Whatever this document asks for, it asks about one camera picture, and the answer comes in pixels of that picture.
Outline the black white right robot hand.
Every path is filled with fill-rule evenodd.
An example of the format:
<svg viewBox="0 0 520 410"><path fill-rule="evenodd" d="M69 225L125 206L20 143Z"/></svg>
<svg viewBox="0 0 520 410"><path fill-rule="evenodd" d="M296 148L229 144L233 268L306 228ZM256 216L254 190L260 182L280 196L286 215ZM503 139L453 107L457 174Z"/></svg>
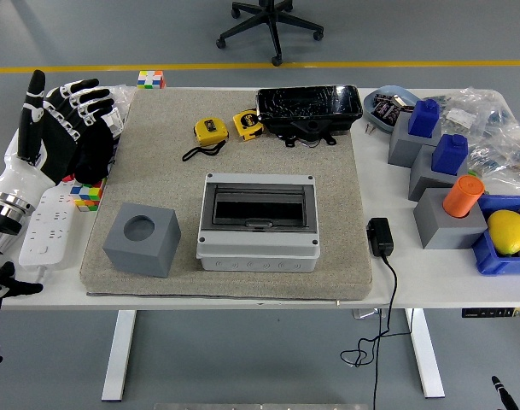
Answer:
<svg viewBox="0 0 520 410"><path fill-rule="evenodd" d="M498 377L492 376L491 377L492 383L500 395L500 399L502 402L502 405L504 406L505 410L518 410L518 406L514 399L512 398L511 394L507 391L505 386L502 384L502 382L499 380Z"/></svg>

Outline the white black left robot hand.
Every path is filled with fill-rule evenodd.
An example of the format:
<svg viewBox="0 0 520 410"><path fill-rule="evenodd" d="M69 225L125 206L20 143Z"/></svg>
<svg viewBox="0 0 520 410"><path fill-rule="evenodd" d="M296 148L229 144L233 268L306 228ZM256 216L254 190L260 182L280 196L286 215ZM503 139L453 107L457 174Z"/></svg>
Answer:
<svg viewBox="0 0 520 410"><path fill-rule="evenodd" d="M34 71L4 156L0 196L31 208L67 176L88 185L107 177L119 133L104 117L113 111L112 94L97 79L47 91L44 72Z"/></svg>

